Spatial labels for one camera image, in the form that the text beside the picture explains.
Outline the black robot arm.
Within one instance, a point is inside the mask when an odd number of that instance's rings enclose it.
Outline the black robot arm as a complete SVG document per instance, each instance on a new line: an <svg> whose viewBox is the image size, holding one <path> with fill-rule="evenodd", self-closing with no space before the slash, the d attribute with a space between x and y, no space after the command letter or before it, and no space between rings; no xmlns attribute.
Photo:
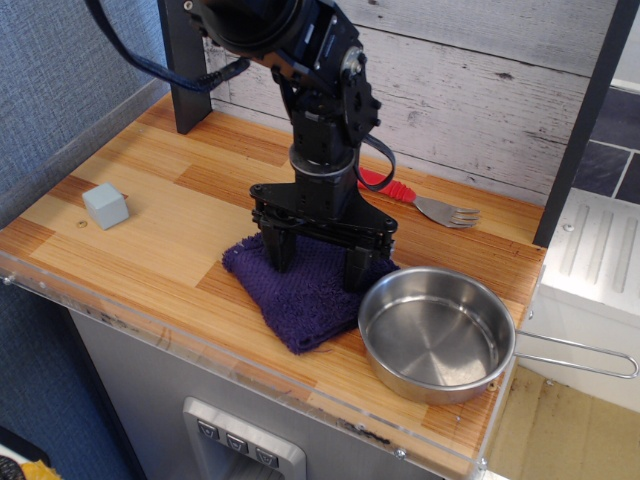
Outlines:
<svg viewBox="0 0 640 480"><path fill-rule="evenodd" d="M333 1L190 1L184 10L213 43L271 71L293 128L292 183L256 184L253 219L270 261L289 268L299 236L345 248L344 286L362 288L393 250L396 221L365 201L362 145L395 159L372 136L381 104L366 79L359 32Z"/></svg>

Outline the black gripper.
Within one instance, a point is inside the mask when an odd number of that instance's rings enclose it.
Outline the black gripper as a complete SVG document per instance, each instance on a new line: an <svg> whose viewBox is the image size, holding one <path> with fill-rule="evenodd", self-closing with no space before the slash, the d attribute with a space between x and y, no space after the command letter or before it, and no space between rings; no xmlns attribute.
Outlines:
<svg viewBox="0 0 640 480"><path fill-rule="evenodd" d="M253 220L261 230L272 267L286 272L301 235L348 248L344 288L364 288L374 255L394 248L397 222L369 204L359 193L355 158L337 166L321 166L294 158L292 183L261 183L250 188Z"/></svg>

